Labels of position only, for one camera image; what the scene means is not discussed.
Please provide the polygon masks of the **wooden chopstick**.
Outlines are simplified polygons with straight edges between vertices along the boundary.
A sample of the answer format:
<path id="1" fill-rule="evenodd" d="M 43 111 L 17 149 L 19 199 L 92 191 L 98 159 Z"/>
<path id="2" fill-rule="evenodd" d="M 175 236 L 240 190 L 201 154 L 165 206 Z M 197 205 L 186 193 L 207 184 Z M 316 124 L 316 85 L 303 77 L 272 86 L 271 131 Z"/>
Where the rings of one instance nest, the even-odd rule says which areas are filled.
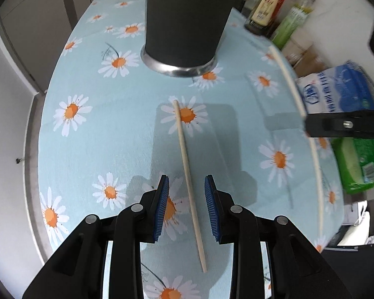
<path id="1" fill-rule="evenodd" d="M 187 148 L 186 148 L 186 141 L 184 138 L 184 131 L 182 127 L 182 117 L 181 117 L 180 105 L 179 105 L 178 100 L 175 99 L 173 101 L 173 106 L 174 106 L 174 111 L 175 111 L 175 116 L 176 116 L 178 140 L 179 140 L 180 151 L 181 151 L 181 156 L 182 156 L 182 164 L 183 164 L 184 175 L 185 175 L 185 180 L 186 180 L 186 187 L 187 187 L 188 199 L 189 199 L 189 204 L 190 204 L 190 212 L 192 215 L 192 223 L 193 223 L 194 234 L 195 234 L 195 239 L 196 239 L 196 246 L 198 250 L 198 257 L 200 260 L 202 272 L 206 273 L 207 262 L 205 258 L 205 249 L 204 249 L 204 245 L 202 242 L 202 235 L 200 231 L 198 214 L 196 211 L 196 204 L 194 201 L 194 191 L 193 191 L 192 178 L 191 178 L 191 173 L 190 173 L 189 159 L 188 159 L 188 153 L 187 153 Z"/>
<path id="2" fill-rule="evenodd" d="M 275 46 L 271 45 L 269 47 L 269 52 L 271 53 L 278 67 L 280 68 L 284 76 L 284 79 L 286 80 L 286 83 L 289 87 L 290 93 L 292 94 L 298 113 L 301 116 L 301 120 L 304 122 L 307 117 L 307 112 L 305 110 L 303 101 L 301 100 L 301 96 L 298 92 L 296 84 L 292 78 L 292 75 L 288 71 L 286 64 L 283 62 L 282 55 L 280 54 L 278 49 Z M 323 198 L 322 198 L 323 196 L 322 171 L 321 171 L 320 161 L 319 161 L 319 157 L 317 154 L 314 139 L 309 138 L 309 146 L 311 150 L 311 158 L 313 161 L 313 168 L 314 168 L 315 179 L 316 179 L 317 208 L 318 208 L 318 216 L 317 216 L 318 234 L 322 235 L 323 230 L 324 230 L 324 204 L 323 204 Z"/>

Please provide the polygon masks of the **green sugar bag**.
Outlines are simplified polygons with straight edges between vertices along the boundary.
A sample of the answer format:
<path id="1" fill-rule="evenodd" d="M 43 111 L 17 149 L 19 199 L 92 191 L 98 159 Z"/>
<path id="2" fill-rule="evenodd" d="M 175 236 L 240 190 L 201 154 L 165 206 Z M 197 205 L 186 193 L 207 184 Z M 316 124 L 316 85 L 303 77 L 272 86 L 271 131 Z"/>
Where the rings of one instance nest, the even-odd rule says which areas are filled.
<path id="1" fill-rule="evenodd" d="M 335 138 L 332 148 L 346 193 L 357 194 L 374 188 L 374 140 Z"/>

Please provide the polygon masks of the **blue white salt bag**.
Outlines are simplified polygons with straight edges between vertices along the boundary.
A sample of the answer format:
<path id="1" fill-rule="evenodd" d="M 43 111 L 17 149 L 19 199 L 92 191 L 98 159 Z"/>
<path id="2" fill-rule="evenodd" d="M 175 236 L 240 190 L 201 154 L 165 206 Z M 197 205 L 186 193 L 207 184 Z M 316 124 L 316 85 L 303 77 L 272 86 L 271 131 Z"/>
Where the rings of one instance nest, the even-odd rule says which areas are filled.
<path id="1" fill-rule="evenodd" d="M 355 62 L 309 74 L 296 83 L 308 113 L 374 110 L 374 82 Z"/>

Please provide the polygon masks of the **brown spice jar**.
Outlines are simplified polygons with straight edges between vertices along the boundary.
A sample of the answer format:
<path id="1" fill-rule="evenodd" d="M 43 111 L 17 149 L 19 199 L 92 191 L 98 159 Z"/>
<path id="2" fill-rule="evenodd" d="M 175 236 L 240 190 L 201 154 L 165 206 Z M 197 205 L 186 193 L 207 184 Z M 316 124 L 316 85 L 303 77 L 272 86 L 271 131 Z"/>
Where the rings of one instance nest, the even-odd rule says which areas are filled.
<path id="1" fill-rule="evenodd" d="M 328 69 L 329 64 L 320 56 L 316 49 L 308 49 L 295 64 L 294 71 L 301 78 Z"/>

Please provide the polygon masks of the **blue daisy tablecloth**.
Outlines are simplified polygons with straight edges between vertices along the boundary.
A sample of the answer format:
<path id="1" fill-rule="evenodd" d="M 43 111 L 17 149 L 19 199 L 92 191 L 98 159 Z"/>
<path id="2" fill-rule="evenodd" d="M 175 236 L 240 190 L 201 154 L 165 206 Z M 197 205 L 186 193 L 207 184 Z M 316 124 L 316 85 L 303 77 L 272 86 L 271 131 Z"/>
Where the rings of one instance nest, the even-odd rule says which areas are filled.
<path id="1" fill-rule="evenodd" d="M 170 180 L 159 240 L 141 247 L 146 298 L 227 298 L 232 247 L 211 233 L 205 177 L 256 216 L 288 217 L 321 250 L 343 222 L 331 146 L 315 141 L 316 179 L 292 94 L 270 42 L 231 11 L 215 68 L 172 78 L 142 62 L 146 0 L 94 0 L 54 69 L 39 138 L 40 206 L 52 248 L 81 220 L 111 217 Z M 173 101 L 178 100 L 207 272 L 198 257 Z"/>

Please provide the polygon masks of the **white lid spice jar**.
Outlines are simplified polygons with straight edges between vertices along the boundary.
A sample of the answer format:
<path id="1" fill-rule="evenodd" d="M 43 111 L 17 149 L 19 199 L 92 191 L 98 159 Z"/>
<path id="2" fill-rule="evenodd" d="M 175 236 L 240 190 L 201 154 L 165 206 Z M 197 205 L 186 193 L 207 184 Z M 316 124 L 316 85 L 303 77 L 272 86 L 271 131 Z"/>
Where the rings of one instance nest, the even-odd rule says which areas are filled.
<path id="1" fill-rule="evenodd" d="M 282 55 L 285 56 L 291 66 L 295 66 L 312 44 L 311 40 L 299 40 L 290 37 L 282 49 Z"/>

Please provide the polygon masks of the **soy sauce bottle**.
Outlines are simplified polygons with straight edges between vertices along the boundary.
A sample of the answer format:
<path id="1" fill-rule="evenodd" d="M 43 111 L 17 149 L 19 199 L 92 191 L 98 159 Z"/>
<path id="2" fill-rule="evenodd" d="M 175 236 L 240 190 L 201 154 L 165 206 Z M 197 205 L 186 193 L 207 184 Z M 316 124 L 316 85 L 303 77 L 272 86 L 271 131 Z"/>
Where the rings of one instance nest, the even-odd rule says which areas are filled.
<path id="1" fill-rule="evenodd" d="M 255 35 L 264 35 L 283 2 L 284 0 L 260 0 L 245 22 L 245 28 Z"/>

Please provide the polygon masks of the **black cylindrical utensil holder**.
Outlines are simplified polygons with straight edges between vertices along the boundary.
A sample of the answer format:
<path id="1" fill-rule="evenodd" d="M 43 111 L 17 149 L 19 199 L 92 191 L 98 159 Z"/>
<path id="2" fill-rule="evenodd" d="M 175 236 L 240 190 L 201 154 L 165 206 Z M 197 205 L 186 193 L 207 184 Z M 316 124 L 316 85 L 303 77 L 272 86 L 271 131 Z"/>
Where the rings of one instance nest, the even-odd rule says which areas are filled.
<path id="1" fill-rule="evenodd" d="M 173 77 L 211 71 L 235 0 L 146 0 L 143 63 Z"/>

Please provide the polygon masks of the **grey door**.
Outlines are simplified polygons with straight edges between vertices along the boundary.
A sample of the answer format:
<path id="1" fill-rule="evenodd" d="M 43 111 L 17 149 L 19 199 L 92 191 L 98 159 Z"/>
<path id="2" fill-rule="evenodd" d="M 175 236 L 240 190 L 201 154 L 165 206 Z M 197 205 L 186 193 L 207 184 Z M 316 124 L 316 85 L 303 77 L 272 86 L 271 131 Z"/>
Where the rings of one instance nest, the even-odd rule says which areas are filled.
<path id="1" fill-rule="evenodd" d="M 40 93 L 48 89 L 63 48 L 93 0 L 4 0 L 0 34 L 15 63 Z"/>

